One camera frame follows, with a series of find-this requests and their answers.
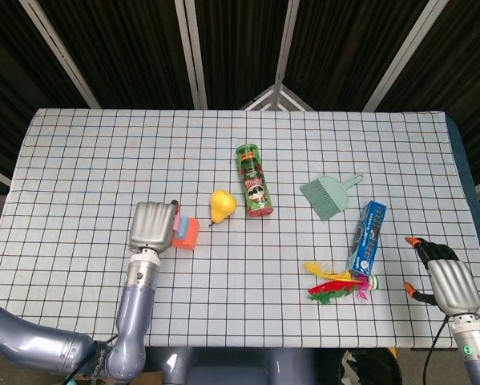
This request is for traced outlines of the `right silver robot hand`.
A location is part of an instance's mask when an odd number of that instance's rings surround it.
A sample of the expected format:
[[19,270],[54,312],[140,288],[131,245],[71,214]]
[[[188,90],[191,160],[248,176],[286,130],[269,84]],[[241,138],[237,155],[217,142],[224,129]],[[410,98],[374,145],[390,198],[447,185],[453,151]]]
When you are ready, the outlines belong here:
[[416,250],[430,279],[432,294],[424,294],[405,282],[406,293],[418,302],[437,306],[449,317],[462,314],[477,314],[480,310],[480,295],[467,264],[448,246],[406,237]]

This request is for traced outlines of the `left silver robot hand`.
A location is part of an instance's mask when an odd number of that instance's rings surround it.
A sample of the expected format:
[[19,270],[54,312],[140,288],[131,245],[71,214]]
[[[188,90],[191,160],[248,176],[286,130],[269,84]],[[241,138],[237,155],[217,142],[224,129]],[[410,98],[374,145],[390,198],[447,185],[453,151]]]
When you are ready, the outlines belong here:
[[152,249],[157,254],[171,247],[174,237],[175,215],[179,211],[179,202],[139,202],[129,237],[131,250]]

